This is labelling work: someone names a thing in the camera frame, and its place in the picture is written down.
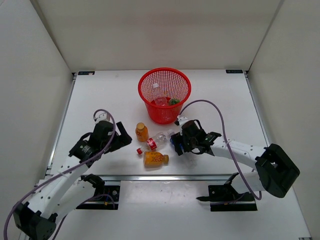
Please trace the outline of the orange juice bottle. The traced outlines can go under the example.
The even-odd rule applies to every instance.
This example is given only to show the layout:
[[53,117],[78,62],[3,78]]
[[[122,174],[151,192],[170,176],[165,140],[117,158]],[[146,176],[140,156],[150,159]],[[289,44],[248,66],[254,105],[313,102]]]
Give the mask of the orange juice bottle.
[[139,122],[136,125],[135,134],[139,142],[145,142],[149,138],[148,128],[143,122]]
[[160,152],[148,151],[143,155],[143,164],[146,168],[158,168],[169,163],[169,156]]

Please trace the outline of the green soda bottle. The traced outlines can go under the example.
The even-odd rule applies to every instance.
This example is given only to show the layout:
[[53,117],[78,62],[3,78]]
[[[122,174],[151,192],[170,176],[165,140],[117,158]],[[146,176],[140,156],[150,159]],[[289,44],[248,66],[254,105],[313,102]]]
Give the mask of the green soda bottle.
[[178,103],[180,103],[180,100],[177,99],[177,98],[171,98],[171,99],[168,101],[168,105],[169,105],[169,106],[173,106],[173,105],[176,105],[176,104],[178,104]]

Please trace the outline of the clear water bottle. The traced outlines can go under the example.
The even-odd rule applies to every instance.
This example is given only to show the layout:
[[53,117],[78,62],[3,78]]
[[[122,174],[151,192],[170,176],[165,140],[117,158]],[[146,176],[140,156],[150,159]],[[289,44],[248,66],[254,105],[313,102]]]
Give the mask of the clear water bottle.
[[153,97],[154,103],[157,106],[160,106],[160,107],[168,106],[168,101],[165,97],[165,93],[160,88],[160,85],[158,83],[154,83],[152,85],[152,97]]

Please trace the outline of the blue-label water bottle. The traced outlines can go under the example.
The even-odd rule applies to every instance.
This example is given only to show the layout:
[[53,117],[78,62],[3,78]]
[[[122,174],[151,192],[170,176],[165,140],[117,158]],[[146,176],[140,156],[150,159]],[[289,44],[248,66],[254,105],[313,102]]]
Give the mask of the blue-label water bottle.
[[196,166],[196,161],[191,152],[184,152],[181,133],[169,129],[167,131],[167,136],[170,146],[177,155],[179,162],[183,163],[188,169],[194,168]]

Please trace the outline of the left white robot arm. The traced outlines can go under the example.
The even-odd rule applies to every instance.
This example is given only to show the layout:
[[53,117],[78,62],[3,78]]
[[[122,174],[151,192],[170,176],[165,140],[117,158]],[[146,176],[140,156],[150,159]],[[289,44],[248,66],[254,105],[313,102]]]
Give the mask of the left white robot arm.
[[103,154],[129,145],[132,138],[122,122],[101,120],[93,132],[83,135],[60,167],[60,172],[42,183],[33,196],[13,212],[15,225],[32,240],[47,240],[57,223],[87,199],[100,200],[105,183],[97,175],[84,175]]

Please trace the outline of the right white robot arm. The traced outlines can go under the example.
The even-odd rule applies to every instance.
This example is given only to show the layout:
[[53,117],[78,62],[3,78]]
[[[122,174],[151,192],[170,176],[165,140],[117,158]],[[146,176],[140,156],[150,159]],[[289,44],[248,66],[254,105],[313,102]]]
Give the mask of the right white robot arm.
[[284,198],[300,175],[298,167],[277,144],[260,147],[227,139],[217,132],[207,133],[197,119],[179,116],[174,123],[180,130],[170,136],[170,141],[179,156],[208,154],[233,160],[236,166],[243,164],[252,168],[252,172],[238,172],[229,180],[224,193],[230,200],[250,190]]

